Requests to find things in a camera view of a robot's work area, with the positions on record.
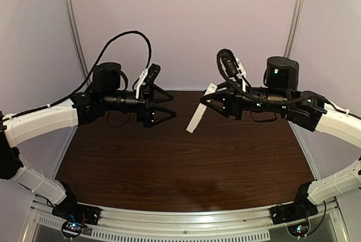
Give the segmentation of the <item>white remote control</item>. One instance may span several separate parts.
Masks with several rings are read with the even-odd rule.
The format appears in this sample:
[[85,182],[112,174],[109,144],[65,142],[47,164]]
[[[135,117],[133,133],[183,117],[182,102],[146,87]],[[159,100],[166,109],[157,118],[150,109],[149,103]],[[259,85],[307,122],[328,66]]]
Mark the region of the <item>white remote control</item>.
[[[217,85],[210,83],[208,88],[205,90],[204,95],[209,95],[212,93],[215,93],[217,90]],[[207,106],[203,103],[199,103],[198,107],[195,110],[195,113],[193,114],[187,128],[186,131],[189,133],[193,133],[195,131],[195,129],[198,127],[205,111],[207,109]]]

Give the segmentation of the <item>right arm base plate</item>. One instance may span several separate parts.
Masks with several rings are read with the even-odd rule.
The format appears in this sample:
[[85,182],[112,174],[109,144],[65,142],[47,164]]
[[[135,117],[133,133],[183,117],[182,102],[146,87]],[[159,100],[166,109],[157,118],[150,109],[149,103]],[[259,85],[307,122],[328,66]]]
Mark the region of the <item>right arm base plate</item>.
[[309,216],[318,214],[315,205],[304,206],[295,203],[278,204],[272,206],[269,211],[274,225],[306,219]]

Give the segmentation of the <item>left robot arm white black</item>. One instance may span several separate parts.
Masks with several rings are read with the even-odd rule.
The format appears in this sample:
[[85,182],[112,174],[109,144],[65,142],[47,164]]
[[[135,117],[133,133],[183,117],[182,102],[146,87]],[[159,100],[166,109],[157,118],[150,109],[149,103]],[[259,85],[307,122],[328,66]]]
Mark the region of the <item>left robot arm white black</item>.
[[135,113],[137,122],[146,128],[176,118],[176,112],[162,106],[174,97],[154,83],[160,70],[159,65],[152,64],[140,75],[136,90],[126,91],[120,89],[121,81],[127,80],[121,65],[103,63],[95,67],[93,80],[84,92],[38,110],[2,115],[1,179],[16,181],[43,196],[68,221],[77,221],[81,209],[71,189],[24,165],[18,145],[59,129],[92,123],[110,111]]

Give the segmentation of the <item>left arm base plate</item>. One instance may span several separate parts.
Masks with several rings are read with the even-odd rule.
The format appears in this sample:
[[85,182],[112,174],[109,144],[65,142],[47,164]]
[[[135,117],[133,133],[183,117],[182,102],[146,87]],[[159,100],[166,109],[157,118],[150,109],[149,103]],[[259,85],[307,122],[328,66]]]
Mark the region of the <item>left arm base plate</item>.
[[51,214],[68,221],[96,226],[100,216],[100,208],[64,200],[60,204],[55,205]]

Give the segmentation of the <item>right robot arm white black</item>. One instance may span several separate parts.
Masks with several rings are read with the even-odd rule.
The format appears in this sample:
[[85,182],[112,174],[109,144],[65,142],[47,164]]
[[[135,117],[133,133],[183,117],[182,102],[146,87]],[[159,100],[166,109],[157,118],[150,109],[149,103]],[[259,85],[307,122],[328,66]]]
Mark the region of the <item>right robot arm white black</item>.
[[310,132],[319,132],[360,147],[360,116],[343,109],[313,91],[299,91],[299,63],[282,56],[267,59],[263,86],[254,87],[245,77],[238,58],[222,49],[216,58],[224,82],[214,92],[203,95],[200,103],[225,118],[241,120],[244,112],[273,113]]

